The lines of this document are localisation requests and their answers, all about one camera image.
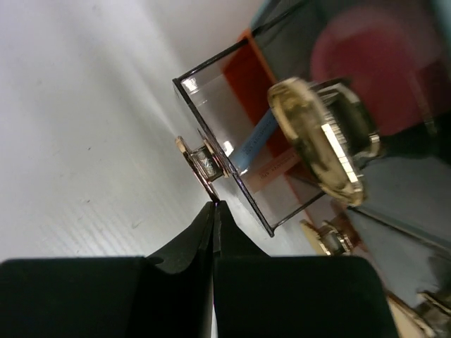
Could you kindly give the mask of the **clear drawer gold knob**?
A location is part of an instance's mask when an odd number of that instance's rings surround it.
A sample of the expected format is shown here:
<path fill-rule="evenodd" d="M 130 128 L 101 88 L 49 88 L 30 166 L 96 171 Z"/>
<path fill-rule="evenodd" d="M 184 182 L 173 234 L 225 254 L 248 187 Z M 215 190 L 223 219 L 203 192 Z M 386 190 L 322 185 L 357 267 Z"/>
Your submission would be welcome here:
<path fill-rule="evenodd" d="M 256 34 L 297 34 L 311 42 L 309 73 L 278 80 L 268 104 L 281 132 L 315 183 L 330 196 L 357 206 L 366 197 L 363 169 L 387 157 L 436 157 L 450 162 L 450 110 L 391 136 L 380 134 L 345 77 L 316 82 L 311 54 L 327 24 L 342 13 L 387 18 L 408 39 L 418 65 L 438 59 L 450 79 L 449 1 L 271 1 Z"/>
<path fill-rule="evenodd" d="M 360 256 L 383 282 L 400 337 L 450 336 L 450 253 L 358 211 L 300 227 L 322 256 Z"/>
<path fill-rule="evenodd" d="M 319 226 L 328 201 L 301 160 L 262 190 L 249 188 L 249 175 L 292 148 L 279 126 L 242 174 L 230 155 L 269 109 L 269 87 L 291 75 L 308 75 L 310 51 L 311 42 L 295 33 L 253 36 L 244 32 L 234 45 L 173 81 L 201 138 L 199 144 L 177 139 L 195 175 L 211 198 L 234 196 L 270 236 L 283 225 L 301 220 Z"/>

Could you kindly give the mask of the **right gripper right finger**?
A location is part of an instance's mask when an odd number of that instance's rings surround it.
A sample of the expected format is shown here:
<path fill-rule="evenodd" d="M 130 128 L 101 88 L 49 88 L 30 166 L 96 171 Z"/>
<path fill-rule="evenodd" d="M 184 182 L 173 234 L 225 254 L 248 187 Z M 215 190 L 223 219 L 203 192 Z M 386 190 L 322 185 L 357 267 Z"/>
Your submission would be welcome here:
<path fill-rule="evenodd" d="M 214 214 L 214 307 L 220 337 L 396 337 L 381 280 L 356 256 L 272 257 Z"/>

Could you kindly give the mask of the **light orange marker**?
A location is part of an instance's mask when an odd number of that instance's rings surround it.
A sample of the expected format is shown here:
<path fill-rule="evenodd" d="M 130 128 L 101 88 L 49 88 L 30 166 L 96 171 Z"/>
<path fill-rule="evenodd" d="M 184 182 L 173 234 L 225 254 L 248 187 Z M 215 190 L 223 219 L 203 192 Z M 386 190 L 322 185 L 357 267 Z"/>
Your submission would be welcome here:
<path fill-rule="evenodd" d="M 258 192 L 299 162 L 300 157 L 290 148 L 249 175 L 247 184 L 252 192 Z"/>

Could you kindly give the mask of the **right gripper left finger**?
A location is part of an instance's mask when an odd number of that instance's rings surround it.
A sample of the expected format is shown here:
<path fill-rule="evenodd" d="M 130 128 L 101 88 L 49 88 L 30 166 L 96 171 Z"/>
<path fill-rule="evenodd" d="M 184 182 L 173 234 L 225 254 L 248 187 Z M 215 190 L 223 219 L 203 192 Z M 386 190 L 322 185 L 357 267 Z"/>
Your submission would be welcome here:
<path fill-rule="evenodd" d="M 146 257 L 4 261 L 1 336 L 209 337 L 215 208 Z"/>

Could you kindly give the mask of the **teal mini drawer chest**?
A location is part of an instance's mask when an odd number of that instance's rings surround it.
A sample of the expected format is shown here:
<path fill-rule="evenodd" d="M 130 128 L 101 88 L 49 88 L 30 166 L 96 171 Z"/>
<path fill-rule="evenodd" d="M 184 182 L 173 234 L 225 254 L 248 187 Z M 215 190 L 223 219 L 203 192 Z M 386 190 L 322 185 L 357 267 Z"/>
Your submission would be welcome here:
<path fill-rule="evenodd" d="M 259 16 L 270 2 L 264 2 L 252 21 L 254 36 Z M 376 159 L 363 169 L 366 197 L 357 206 L 325 193 L 307 172 L 326 197 L 327 211 L 336 215 L 358 211 L 450 253 L 450 162 L 436 157 Z"/>

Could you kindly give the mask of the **pink cap bottle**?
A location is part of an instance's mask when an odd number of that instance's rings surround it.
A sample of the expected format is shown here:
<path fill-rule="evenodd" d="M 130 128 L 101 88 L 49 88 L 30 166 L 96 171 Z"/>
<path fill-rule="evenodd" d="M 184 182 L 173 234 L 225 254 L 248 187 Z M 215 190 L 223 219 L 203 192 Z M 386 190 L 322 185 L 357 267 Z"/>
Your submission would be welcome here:
<path fill-rule="evenodd" d="M 342 13 L 319 35 L 311 54 L 316 82 L 345 77 L 383 136 L 450 110 L 450 79 L 438 59 L 418 65 L 408 39 L 387 18 Z"/>

